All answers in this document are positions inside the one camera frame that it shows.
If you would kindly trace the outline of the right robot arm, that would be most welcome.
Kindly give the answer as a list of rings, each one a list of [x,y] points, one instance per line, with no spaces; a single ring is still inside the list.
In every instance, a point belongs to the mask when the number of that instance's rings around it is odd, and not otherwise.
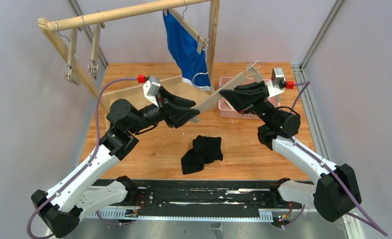
[[[334,222],[358,207],[361,194],[354,169],[337,165],[296,139],[300,114],[290,107],[275,107],[269,99],[294,87],[293,82],[254,82],[219,93],[241,115],[253,114],[264,124],[258,140],[268,149],[290,160],[311,180],[311,184],[282,178],[270,186],[276,206],[286,202],[313,207],[327,221]]]

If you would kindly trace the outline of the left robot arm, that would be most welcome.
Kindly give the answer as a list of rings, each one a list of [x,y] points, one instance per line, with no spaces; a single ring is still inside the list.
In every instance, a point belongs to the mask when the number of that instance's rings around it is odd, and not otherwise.
[[[118,99],[110,106],[107,119],[110,128],[97,141],[94,150],[61,182],[47,191],[37,190],[31,200],[34,216],[39,216],[51,230],[52,236],[63,238],[84,218],[106,206],[137,200],[138,187],[127,176],[118,177],[111,184],[89,192],[108,169],[122,161],[137,145],[137,135],[154,129],[164,121],[179,128],[199,114],[196,103],[175,96],[164,87],[155,94],[155,102],[137,109],[126,99]]]

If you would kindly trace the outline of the black underwear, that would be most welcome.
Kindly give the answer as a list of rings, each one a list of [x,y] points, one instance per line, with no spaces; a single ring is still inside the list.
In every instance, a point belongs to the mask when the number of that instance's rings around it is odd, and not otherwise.
[[[183,175],[200,172],[206,164],[223,160],[221,137],[198,135],[192,142],[193,147],[181,158]]]

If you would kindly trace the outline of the wooden hanger of grey underwear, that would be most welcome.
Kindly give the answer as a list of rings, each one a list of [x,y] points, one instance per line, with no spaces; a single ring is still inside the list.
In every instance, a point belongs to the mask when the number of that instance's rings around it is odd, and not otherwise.
[[[92,36],[92,50],[91,50],[91,57],[90,57],[90,64],[88,65],[88,71],[93,77],[94,80],[97,79],[97,74],[98,74],[98,59],[99,59],[99,53],[100,53],[100,48],[99,48],[99,42],[100,42],[100,32],[101,29],[105,28],[105,23],[97,23],[93,25],[93,31],[91,31],[91,28],[89,26],[84,25],[84,14],[81,15],[81,24],[82,24],[82,29],[85,31],[85,34],[87,36]]]

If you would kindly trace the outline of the wooden hanger of black underwear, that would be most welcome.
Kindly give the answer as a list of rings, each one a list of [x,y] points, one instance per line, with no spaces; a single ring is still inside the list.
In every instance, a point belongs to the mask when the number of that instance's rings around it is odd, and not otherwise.
[[[252,78],[256,83],[263,83],[263,76],[258,71],[263,65],[262,62],[256,61],[254,63],[249,63],[246,66],[245,71],[238,73],[230,81],[225,83],[223,86],[219,87],[213,93],[211,93],[207,98],[197,103],[193,109],[198,110],[199,113],[204,113],[208,111],[212,106],[214,106],[220,99],[224,98],[221,93],[228,93],[235,90],[236,87],[242,86],[248,78]]]

